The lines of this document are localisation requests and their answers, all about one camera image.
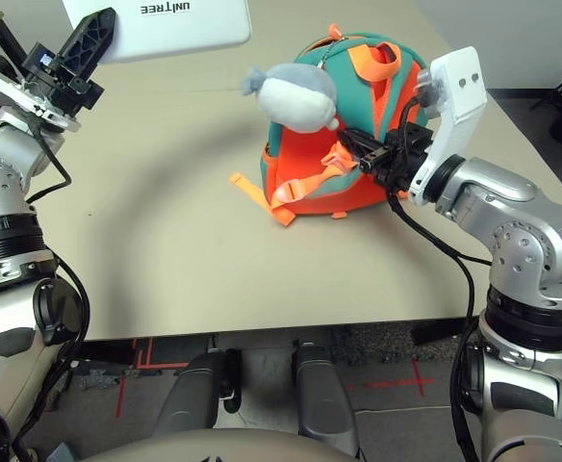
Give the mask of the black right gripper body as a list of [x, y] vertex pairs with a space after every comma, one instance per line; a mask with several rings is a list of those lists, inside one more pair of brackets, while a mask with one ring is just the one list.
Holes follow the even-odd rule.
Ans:
[[426, 149], [431, 145], [431, 130], [418, 124], [408, 124], [404, 130], [389, 131], [382, 142], [382, 148], [366, 151], [358, 167], [389, 194], [407, 192], [426, 159]]

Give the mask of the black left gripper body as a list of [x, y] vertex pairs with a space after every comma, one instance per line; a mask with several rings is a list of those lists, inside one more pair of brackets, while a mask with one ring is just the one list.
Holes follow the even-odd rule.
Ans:
[[91, 110], [104, 92], [90, 79], [96, 68], [95, 51], [90, 43], [71, 42], [53, 53], [38, 42], [23, 62], [25, 87], [66, 116]]

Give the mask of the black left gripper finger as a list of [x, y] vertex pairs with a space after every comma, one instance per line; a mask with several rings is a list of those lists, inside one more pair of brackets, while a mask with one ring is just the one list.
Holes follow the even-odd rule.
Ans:
[[70, 72], [93, 72], [112, 44], [116, 13], [106, 8], [83, 17], [63, 46]]

